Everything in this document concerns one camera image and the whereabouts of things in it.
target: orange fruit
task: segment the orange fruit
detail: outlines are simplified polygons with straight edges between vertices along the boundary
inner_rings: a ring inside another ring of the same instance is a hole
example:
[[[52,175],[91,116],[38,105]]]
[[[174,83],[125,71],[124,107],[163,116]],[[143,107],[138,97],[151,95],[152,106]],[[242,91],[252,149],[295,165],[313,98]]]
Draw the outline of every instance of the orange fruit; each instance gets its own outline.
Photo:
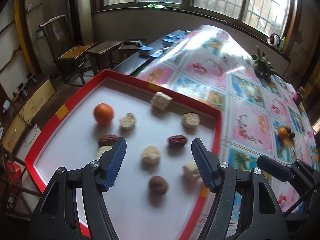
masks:
[[[287,139],[289,137],[287,129],[284,128],[284,127],[280,127],[278,129],[278,137],[279,137],[280,140]]]
[[[113,119],[113,109],[107,104],[99,104],[95,107],[93,115],[99,125],[107,126]]]

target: silver screw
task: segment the silver screw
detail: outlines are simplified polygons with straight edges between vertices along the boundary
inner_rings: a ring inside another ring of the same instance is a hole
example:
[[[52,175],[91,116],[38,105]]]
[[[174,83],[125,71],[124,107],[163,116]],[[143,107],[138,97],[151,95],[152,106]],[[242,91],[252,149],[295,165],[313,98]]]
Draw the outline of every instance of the silver screw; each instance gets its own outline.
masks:
[[[226,163],[226,162],[220,162],[220,166],[221,166],[222,168],[226,168],[226,167],[229,166],[229,164]]]
[[[64,168],[58,168],[57,173],[64,173]]]
[[[254,168],[254,169],[253,169],[253,172],[254,172],[255,174],[261,174],[261,170],[258,169],[258,168]]]
[[[99,162],[98,161],[92,161],[90,162],[90,166],[91,167],[97,167],[99,165]]]

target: yellow drawer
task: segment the yellow drawer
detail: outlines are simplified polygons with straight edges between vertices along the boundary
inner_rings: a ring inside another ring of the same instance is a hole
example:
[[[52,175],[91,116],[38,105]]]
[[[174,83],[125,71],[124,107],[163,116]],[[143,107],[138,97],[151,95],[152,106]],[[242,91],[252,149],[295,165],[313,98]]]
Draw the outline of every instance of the yellow drawer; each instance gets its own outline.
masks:
[[[36,111],[39,111],[55,92],[50,80],[45,82],[31,97]]]
[[[25,105],[22,107],[21,111],[19,112],[20,116],[25,120],[27,123],[31,122],[31,119],[35,117],[37,110],[33,105],[33,101],[29,99]]]
[[[3,136],[3,139],[1,141],[3,147],[7,149],[9,152],[12,152],[13,147],[17,143],[25,127],[25,122],[23,121],[21,116],[17,114],[17,116],[12,120],[5,135]]]

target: drawer handle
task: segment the drawer handle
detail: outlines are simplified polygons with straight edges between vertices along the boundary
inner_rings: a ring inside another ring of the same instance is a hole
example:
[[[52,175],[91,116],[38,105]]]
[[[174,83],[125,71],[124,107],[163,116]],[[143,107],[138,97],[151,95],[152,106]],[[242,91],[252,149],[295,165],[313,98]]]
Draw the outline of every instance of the drawer handle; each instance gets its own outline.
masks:
[[[11,135],[11,137],[10,137],[9,141],[8,141],[8,145],[10,144],[10,142],[11,142],[11,140],[12,140],[12,138],[13,138],[14,134],[16,133],[16,131],[17,131],[17,129],[14,129],[14,132],[12,133],[12,135]]]
[[[35,107],[35,104],[38,103],[42,98],[43,98],[43,95],[42,95],[36,102],[34,102],[34,104],[33,104],[33,106],[31,107],[31,109],[34,108],[34,107]]]

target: window sill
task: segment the window sill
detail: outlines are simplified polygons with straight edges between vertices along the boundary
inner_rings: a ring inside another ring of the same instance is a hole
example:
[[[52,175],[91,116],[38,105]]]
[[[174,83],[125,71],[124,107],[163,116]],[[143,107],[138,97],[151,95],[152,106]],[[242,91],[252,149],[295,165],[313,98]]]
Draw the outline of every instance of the window sill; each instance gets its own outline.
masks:
[[[107,9],[107,10],[101,10],[101,11],[98,11],[98,12],[94,12],[92,13],[93,15],[94,14],[98,14],[98,13],[102,13],[102,12],[108,12],[108,11],[117,11],[117,10],[144,10],[143,7],[124,7],[124,8],[113,8],[113,9]],[[291,63],[291,60],[288,56],[284,55],[283,53],[279,52],[276,48],[274,48],[273,46],[269,45],[266,41],[264,41],[263,39],[257,37],[256,35],[250,33],[249,31],[243,29],[243,28],[240,28],[239,26],[237,25],[234,25],[226,20],[221,20],[221,19],[218,19],[218,18],[215,18],[213,16],[208,16],[208,15],[205,15],[205,14],[201,14],[201,13],[198,13],[198,12],[192,12],[192,11],[187,11],[187,10],[182,10],[180,8],[177,8],[177,7],[165,7],[165,8],[162,8],[161,11],[169,11],[169,12],[176,12],[176,13],[186,13],[186,14],[190,14],[190,15],[194,15],[194,16],[198,16],[198,17],[202,17],[202,18],[206,18],[206,19],[209,19],[209,20],[212,20],[212,21],[215,21],[215,22],[219,22],[221,24],[224,24],[226,26],[229,26],[231,28],[234,28],[242,33],[245,33],[247,34],[248,36],[256,39],[257,41],[260,41],[261,43],[265,44],[266,46],[268,46],[270,49],[272,49],[274,52],[276,52],[277,54],[279,54],[284,60],[288,61],[289,63]]]

